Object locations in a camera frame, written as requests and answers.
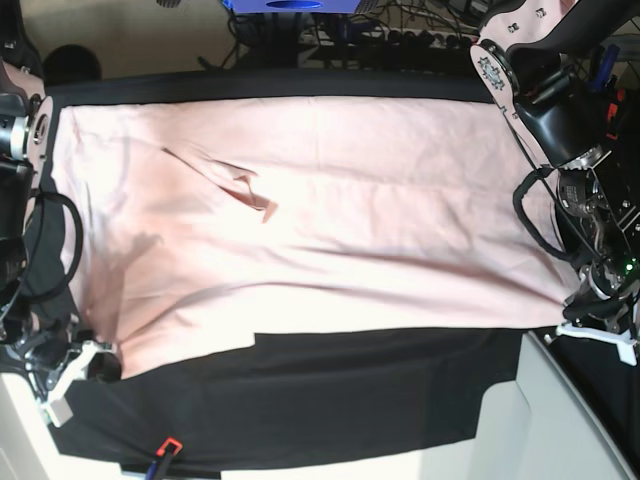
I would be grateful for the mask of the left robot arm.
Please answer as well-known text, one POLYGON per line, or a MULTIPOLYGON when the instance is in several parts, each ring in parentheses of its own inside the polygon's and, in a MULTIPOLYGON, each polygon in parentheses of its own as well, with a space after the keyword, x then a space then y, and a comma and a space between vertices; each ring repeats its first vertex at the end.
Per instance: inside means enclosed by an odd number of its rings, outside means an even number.
POLYGON ((608 38, 637 16, 635 1, 507 1, 490 10, 472 63, 531 170, 513 207, 531 237, 523 199, 547 186, 576 249, 549 247, 580 279, 565 301, 560 336, 615 346, 639 363, 639 96, 615 86, 608 38))

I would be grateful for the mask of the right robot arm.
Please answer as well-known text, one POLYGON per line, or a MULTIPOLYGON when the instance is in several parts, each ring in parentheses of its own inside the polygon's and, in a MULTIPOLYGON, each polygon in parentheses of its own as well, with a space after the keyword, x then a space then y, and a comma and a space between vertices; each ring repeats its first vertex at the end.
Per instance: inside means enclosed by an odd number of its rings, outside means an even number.
POLYGON ((45 91, 40 58, 28 40, 21 6, 1 4, 1 345, 29 381, 44 419, 60 427, 72 416, 65 398, 76 380, 107 377, 121 369, 114 347, 81 330, 78 318, 37 315, 33 308, 58 297, 79 264, 84 229, 67 196, 41 186, 47 162, 54 101, 45 91), (25 235, 47 203, 68 209, 75 233, 73 258, 64 276, 42 293, 27 289, 37 249, 25 235))

